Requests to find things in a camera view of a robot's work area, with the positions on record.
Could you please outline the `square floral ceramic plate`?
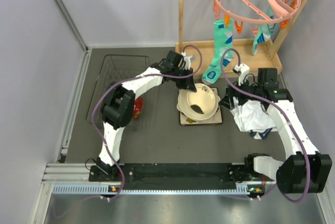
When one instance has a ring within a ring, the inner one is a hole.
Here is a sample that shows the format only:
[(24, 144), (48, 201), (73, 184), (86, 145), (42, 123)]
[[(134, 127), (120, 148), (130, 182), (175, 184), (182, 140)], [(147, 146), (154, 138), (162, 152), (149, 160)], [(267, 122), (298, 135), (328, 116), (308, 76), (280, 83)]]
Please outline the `square floral ceramic plate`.
[[(203, 113), (202, 110), (196, 106), (196, 105), (192, 105), (191, 103), (197, 99), (202, 99), (202, 98), (212, 98), (214, 95), (218, 96), (218, 102), (220, 101), (220, 97), (218, 95), (218, 90), (216, 87), (209, 87), (205, 84), (201, 84), (201, 83), (197, 83), (196, 84), (196, 88), (197, 88), (197, 92), (191, 92), (191, 91), (186, 91), (186, 90), (179, 90), (179, 96), (186, 96), (187, 101), (189, 103), (189, 105), (191, 105), (191, 107), (199, 113)], [(217, 112), (214, 114), (214, 116), (212, 116), (211, 118), (205, 120), (205, 121), (193, 121), (189, 118), (187, 118), (186, 116), (184, 116), (181, 112), (179, 112), (179, 116), (180, 116), (180, 124), (181, 125), (207, 125), (207, 124), (221, 124), (223, 119), (222, 119), (222, 115), (221, 115), (221, 109), (218, 105), (218, 110)]]

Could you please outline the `red floral bowl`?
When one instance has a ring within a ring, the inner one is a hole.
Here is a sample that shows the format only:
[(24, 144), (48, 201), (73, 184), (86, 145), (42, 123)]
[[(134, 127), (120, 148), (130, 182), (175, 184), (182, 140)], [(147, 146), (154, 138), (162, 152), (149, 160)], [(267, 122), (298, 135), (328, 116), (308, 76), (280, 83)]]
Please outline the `red floral bowl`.
[(132, 118), (137, 119), (140, 116), (142, 109), (143, 109), (143, 98), (138, 97), (134, 102)]

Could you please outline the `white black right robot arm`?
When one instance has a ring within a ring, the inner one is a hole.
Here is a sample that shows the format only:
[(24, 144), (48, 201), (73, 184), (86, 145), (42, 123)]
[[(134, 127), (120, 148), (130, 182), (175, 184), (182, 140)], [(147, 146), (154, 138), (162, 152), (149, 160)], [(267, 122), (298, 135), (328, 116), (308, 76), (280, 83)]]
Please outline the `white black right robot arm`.
[(283, 194), (321, 193), (327, 182), (332, 159), (321, 154), (308, 138), (295, 112), (290, 92), (280, 88), (275, 68), (260, 68), (258, 80), (247, 80), (249, 67), (243, 63), (234, 66), (238, 74), (236, 84), (226, 87), (220, 105), (228, 108), (242, 132), (262, 139), (274, 131), (284, 146), (285, 161), (268, 154), (249, 154), (244, 173), (251, 180), (261, 175), (276, 181)]

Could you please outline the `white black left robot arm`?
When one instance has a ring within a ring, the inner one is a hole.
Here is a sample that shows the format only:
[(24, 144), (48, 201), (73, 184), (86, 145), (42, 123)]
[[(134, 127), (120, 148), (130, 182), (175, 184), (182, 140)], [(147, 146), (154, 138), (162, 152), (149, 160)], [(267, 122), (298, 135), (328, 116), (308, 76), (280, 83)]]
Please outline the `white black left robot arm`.
[(125, 126), (132, 120), (135, 100), (169, 80), (175, 82), (178, 89), (195, 92), (193, 75), (197, 70), (191, 68), (195, 59), (184, 52), (170, 51), (166, 58), (136, 77), (112, 84), (97, 102), (91, 120), (103, 142), (96, 167), (105, 179), (111, 181), (118, 176), (120, 142)]

